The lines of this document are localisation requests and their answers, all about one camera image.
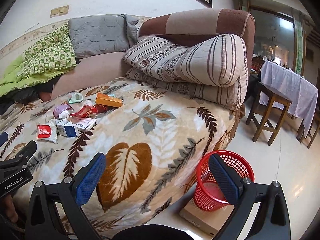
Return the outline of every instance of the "white tablecloth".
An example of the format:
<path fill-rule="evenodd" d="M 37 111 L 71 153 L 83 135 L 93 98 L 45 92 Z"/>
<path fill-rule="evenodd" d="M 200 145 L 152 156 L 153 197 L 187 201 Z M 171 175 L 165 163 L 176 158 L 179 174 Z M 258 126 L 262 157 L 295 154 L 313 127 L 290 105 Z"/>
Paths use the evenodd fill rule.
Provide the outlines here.
<path fill-rule="evenodd" d="M 270 61 L 266 61 L 261 68 L 261 82 L 279 90 L 292 101 L 288 113 L 303 119 L 306 137 L 315 113 L 318 89 L 292 70 Z M 261 93 L 260 104 L 267 105 L 268 99 Z M 283 109 L 284 105 L 274 102 L 273 107 Z"/>

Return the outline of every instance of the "tile floor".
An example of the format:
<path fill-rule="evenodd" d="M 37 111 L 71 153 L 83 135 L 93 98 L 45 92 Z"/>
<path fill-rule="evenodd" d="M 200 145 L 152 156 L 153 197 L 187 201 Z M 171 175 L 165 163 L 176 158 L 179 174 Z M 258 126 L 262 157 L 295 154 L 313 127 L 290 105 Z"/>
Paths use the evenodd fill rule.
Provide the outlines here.
<path fill-rule="evenodd" d="M 300 144 L 296 140 L 295 132 L 301 119 L 291 120 L 289 117 L 282 125 L 275 141 L 271 146 L 267 141 L 271 136 L 263 131 L 256 143 L 252 137 L 256 131 L 253 121 L 246 125 L 251 102 L 246 105 L 246 116 L 241 120 L 236 135 L 228 145 L 227 150 L 234 151 L 244 157 L 251 165 L 255 175 L 255 182 L 270 184 L 278 180 L 283 188 L 288 205 L 291 239 L 298 240 L 308 228 L 320 207 L 320 135 L 316 137 L 310 149 L 307 149 L 309 138 Z M 278 112 L 271 117 L 273 125 Z M 171 205 L 148 224 L 163 224 L 186 231 L 195 240 L 212 239 L 192 224 L 179 216 L 179 211 L 192 198 L 192 190 L 179 201 Z M 239 240 L 246 238 L 254 221 L 259 205 L 255 204 L 247 223 L 242 230 Z"/>

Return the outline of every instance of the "blue gripper pad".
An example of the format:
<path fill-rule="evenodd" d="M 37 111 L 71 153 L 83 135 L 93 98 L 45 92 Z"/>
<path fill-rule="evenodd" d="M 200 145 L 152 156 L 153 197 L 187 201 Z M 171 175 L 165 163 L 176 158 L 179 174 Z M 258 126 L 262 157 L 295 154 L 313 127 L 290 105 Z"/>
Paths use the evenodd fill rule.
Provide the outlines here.
<path fill-rule="evenodd" d="M 3 132 L 0 134 L 0 146 L 2 146 L 8 140 L 8 134 Z"/>
<path fill-rule="evenodd" d="M 106 157 L 104 154 L 101 154 L 76 188 L 75 200 L 79 207 L 89 201 L 94 189 L 103 175 L 105 168 Z"/>
<path fill-rule="evenodd" d="M 209 170 L 228 203 L 236 206 L 242 193 L 241 177 L 233 168 L 228 167 L 218 154 L 210 156 Z"/>

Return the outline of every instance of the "pink sofa cushion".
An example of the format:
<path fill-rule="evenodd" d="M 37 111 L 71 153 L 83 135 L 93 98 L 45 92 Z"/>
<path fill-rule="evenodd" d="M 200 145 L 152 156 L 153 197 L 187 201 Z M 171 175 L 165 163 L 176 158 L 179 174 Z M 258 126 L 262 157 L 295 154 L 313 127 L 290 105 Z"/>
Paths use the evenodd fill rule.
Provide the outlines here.
<path fill-rule="evenodd" d="M 51 98 L 125 76 L 131 67 L 122 60 L 123 55 L 123 52 L 113 52 L 81 59 L 73 70 L 58 80 L 53 87 Z"/>

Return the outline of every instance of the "green checkered blanket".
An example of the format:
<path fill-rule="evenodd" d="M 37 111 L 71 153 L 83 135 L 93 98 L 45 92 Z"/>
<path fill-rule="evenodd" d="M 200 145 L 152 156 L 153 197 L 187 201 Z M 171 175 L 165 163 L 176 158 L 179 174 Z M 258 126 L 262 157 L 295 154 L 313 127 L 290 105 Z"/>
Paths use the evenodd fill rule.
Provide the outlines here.
<path fill-rule="evenodd" d="M 68 25 L 50 32 L 28 48 L 6 69 L 0 97 L 15 89 L 45 83 L 76 66 Z"/>

